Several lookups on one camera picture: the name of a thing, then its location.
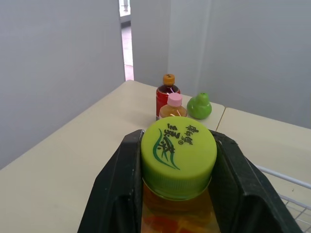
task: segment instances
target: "green pear-shaped object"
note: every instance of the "green pear-shaped object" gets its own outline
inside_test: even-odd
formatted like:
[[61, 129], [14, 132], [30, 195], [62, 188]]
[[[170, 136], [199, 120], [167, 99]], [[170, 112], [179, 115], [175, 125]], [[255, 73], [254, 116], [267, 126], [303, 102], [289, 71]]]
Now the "green pear-shaped object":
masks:
[[200, 93], [192, 97], [187, 104], [188, 114], [195, 119], [205, 119], [212, 112], [212, 105], [209, 102], [207, 93]]

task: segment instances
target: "green leaf logo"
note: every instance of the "green leaf logo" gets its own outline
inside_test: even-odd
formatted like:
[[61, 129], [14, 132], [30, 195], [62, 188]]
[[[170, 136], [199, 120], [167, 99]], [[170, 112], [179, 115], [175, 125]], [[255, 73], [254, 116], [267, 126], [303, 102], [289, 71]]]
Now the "green leaf logo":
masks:
[[165, 164], [166, 166], [180, 170], [174, 163], [174, 145], [168, 137], [163, 137], [161, 129], [159, 129], [159, 131], [160, 137], [156, 141], [153, 148], [153, 154], [155, 159], [158, 160], [160, 163]]

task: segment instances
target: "red bottle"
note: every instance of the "red bottle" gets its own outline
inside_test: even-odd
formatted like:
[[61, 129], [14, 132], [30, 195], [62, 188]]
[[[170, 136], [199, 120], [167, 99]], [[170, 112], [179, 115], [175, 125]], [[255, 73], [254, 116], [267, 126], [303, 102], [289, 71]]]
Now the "red bottle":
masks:
[[156, 120], [159, 120], [160, 108], [167, 104], [170, 93], [179, 93], [180, 90], [174, 85], [175, 76], [166, 74], [163, 76], [163, 85], [156, 90]]

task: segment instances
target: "lime green cap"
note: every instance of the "lime green cap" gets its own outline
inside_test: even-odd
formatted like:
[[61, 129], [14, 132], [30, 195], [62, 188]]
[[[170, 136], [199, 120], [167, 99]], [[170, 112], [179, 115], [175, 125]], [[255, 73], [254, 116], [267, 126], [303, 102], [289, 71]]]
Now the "lime green cap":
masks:
[[142, 138], [143, 179], [163, 198], [192, 199], [207, 187], [216, 154], [215, 139], [203, 124], [182, 116], [162, 118]]

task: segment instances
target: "gray wall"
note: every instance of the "gray wall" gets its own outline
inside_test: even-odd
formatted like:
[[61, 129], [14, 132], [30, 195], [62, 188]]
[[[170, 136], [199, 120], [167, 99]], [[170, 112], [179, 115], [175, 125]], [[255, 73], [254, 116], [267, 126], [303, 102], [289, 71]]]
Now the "gray wall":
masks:
[[209, 25], [198, 90], [311, 128], [311, 1], [217, 0]]
[[135, 80], [311, 128], [310, 0], [132, 0]]
[[2, 1], [0, 168], [124, 79], [118, 1]]
[[159, 86], [168, 72], [169, 0], [131, 0], [135, 81]]

